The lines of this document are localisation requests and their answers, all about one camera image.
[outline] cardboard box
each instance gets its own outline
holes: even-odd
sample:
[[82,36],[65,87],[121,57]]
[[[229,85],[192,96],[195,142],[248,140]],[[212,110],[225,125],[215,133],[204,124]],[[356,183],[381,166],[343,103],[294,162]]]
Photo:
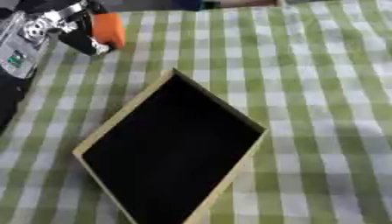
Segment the cardboard box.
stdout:
[[73,154],[132,223],[197,223],[266,129],[173,70]]

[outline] orange block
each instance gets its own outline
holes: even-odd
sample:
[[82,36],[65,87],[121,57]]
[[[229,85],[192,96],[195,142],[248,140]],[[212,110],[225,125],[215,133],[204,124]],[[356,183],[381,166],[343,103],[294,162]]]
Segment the orange block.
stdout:
[[111,43],[121,49],[125,45],[123,21],[116,13],[93,15],[93,36],[101,44]]

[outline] table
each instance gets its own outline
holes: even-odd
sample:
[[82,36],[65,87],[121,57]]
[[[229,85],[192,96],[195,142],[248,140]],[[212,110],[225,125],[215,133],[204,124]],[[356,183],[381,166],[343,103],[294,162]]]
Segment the table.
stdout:
[[125,223],[71,150],[171,67],[270,129],[201,223],[391,223],[390,1],[122,18],[121,51],[45,56],[0,139],[0,223]]

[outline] tablecloth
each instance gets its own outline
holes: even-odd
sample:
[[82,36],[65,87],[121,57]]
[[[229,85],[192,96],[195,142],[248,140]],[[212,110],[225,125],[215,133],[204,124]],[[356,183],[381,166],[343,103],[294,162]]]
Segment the tablecloth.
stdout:
[[1,224],[126,223],[71,151],[171,67],[270,129],[201,223],[392,223],[390,1],[122,19],[121,51],[43,59],[0,140]]

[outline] box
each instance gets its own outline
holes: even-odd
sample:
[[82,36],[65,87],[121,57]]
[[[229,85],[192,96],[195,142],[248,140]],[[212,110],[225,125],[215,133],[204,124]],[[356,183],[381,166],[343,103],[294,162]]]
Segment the box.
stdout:
[[176,70],[73,154],[131,223],[197,223],[266,129]]

